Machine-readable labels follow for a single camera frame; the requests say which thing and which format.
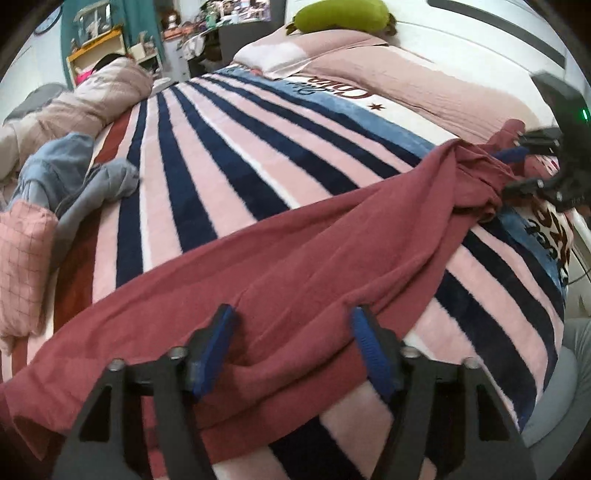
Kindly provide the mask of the dark red pants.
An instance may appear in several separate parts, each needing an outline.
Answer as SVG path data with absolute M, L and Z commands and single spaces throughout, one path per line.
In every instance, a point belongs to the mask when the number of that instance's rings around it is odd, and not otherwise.
M 497 158 L 524 125 L 456 139 L 414 169 L 290 210 L 135 278 L 82 311 L 1 387 L 1 422 L 38 457 L 68 432 L 114 358 L 160 357 L 221 304 L 238 330 L 221 377 L 194 409 L 214 462 L 283 437 L 365 381 L 349 327 L 366 304 L 405 335 L 469 230 L 493 216 L 511 168 Z

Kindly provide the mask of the pink ribbed pillow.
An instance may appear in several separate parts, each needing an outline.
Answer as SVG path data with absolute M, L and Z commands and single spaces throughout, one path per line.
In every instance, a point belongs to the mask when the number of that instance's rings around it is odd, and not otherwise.
M 542 125 L 516 97 L 422 66 L 384 46 L 356 47 L 319 56 L 304 74 L 342 81 L 397 102 L 471 143 L 483 143 L 509 120 L 522 130 Z

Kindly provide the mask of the white bed headboard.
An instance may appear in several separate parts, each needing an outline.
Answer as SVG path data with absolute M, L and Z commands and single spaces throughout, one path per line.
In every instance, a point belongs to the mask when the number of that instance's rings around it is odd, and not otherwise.
M 567 45 L 526 1 L 389 1 L 401 53 L 450 76 L 456 98 L 487 121 L 532 128 L 555 117 L 534 85 L 547 72 L 578 90 L 585 77 Z

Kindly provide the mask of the green plush toy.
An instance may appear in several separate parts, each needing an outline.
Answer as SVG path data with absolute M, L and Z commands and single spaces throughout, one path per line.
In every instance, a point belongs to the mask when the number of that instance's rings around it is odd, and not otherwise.
M 331 29 L 394 36 L 397 19 L 382 0 L 325 0 L 305 6 L 286 25 L 287 35 Z

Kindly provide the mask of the pink checked garment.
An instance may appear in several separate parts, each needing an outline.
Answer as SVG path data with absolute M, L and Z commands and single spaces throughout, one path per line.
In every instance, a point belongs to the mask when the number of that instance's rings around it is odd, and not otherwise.
M 18 200 L 1 214 L 1 351 L 40 329 L 57 217 Z

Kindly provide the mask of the pink and white pillow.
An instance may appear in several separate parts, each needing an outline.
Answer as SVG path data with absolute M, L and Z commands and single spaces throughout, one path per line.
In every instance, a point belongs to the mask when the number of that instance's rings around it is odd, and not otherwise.
M 283 27 L 238 50 L 232 62 L 256 71 L 266 79 L 290 77 L 315 58 L 339 50 L 365 46 L 383 46 L 377 36 L 356 30 L 331 29 L 287 35 Z

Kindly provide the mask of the blue jeans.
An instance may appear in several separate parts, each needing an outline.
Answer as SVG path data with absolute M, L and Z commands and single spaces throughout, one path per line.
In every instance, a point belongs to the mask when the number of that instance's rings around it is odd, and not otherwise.
M 51 270 L 64 260 L 90 213 L 130 196 L 139 185 L 137 167 L 124 158 L 92 166 L 93 147 L 93 138 L 82 133 L 45 143 L 24 163 L 8 203 L 25 201 L 56 216 Z

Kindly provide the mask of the dark cluttered desk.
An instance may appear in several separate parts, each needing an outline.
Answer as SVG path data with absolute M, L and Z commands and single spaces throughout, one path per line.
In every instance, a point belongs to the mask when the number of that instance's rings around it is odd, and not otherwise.
M 176 48 L 187 74 L 182 80 L 228 66 L 242 47 L 283 25 L 285 1 L 209 1 L 201 4 L 202 21 L 194 20 Z

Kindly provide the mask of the grey pink patchwork duvet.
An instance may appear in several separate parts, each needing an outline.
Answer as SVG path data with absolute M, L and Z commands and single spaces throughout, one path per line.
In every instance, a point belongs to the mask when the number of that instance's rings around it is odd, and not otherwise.
M 15 176 L 45 143 L 71 132 L 97 137 L 126 110 L 148 98 L 153 79 L 128 57 L 118 57 L 22 118 L 1 126 L 1 181 Z

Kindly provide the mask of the black and white plush toy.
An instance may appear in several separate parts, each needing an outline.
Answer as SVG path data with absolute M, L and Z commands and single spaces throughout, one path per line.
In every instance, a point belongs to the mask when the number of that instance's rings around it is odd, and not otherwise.
M 76 84 L 80 85 L 83 83 L 87 78 L 89 78 L 93 73 L 101 70 L 106 65 L 112 63 L 113 61 L 123 58 L 123 55 L 120 53 L 109 53 L 102 57 L 93 67 L 90 67 L 76 76 Z

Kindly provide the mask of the yellow white shelf unit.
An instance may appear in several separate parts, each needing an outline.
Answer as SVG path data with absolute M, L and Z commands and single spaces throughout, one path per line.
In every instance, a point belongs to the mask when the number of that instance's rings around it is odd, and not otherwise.
M 67 71 L 70 82 L 78 86 L 91 74 L 94 67 L 107 55 L 118 54 L 133 59 L 140 67 L 148 71 L 154 80 L 162 77 L 162 63 L 158 50 L 151 40 L 144 40 L 145 33 L 139 36 L 139 42 L 125 46 L 123 30 L 120 26 L 107 33 L 100 34 L 74 50 L 67 58 Z

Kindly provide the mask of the teal curtain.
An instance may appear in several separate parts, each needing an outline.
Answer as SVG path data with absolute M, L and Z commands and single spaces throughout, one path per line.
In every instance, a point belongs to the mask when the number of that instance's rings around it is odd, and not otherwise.
M 65 1 L 62 6 L 61 54 L 67 85 L 72 85 L 67 71 L 66 58 L 84 44 L 78 41 L 74 16 L 83 7 L 97 1 Z M 120 26 L 126 47 L 139 42 L 139 36 L 145 33 L 144 40 L 151 40 L 160 57 L 164 54 L 159 18 L 152 1 L 110 1 L 113 28 Z

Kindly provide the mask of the glass display case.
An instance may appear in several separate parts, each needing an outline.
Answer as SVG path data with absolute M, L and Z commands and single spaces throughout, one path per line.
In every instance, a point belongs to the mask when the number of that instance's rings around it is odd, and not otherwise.
M 97 1 L 81 8 L 74 16 L 78 41 L 84 44 L 108 33 L 112 27 L 111 3 Z

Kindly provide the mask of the round black wall clock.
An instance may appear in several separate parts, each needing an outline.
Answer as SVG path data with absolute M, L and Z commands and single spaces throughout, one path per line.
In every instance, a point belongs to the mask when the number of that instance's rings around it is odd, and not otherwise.
M 34 36 L 42 36 L 48 33 L 60 20 L 63 6 L 60 5 L 53 12 L 51 12 L 34 30 Z

